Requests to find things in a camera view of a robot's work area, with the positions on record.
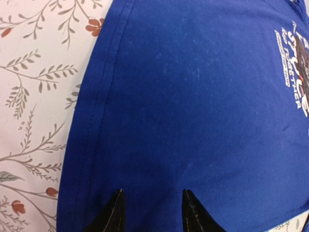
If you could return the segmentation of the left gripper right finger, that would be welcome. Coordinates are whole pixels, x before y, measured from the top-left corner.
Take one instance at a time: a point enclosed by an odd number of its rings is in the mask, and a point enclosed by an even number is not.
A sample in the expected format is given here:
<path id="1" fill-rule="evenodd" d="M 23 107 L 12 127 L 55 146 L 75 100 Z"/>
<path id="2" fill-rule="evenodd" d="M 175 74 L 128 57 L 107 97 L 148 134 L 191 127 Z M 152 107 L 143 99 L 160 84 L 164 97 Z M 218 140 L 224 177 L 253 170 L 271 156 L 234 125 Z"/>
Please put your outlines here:
<path id="1" fill-rule="evenodd" d="M 226 232 L 188 189 L 182 194 L 182 221 L 184 232 Z"/>

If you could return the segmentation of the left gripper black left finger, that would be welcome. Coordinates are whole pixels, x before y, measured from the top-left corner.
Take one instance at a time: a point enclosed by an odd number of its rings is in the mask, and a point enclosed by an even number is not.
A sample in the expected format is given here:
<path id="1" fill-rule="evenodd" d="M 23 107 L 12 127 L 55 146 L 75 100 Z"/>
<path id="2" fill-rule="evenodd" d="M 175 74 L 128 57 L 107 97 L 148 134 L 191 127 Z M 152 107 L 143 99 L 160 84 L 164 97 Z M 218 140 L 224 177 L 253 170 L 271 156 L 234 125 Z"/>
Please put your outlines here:
<path id="1" fill-rule="evenodd" d="M 119 189 L 104 205 L 96 218 L 87 225 L 84 232 L 124 232 L 126 220 L 126 198 Z"/>

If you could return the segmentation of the blue printed t-shirt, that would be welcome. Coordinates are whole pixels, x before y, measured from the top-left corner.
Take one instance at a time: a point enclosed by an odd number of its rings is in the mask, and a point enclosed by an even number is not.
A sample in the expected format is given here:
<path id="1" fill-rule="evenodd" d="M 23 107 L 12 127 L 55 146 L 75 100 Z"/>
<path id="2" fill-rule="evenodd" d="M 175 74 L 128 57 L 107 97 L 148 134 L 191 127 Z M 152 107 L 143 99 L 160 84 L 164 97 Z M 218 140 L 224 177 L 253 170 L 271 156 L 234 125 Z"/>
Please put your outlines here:
<path id="1" fill-rule="evenodd" d="M 191 190 L 226 232 L 309 209 L 303 0 L 114 0 L 73 116 L 59 232 L 119 189 L 125 232 L 183 232 Z"/>

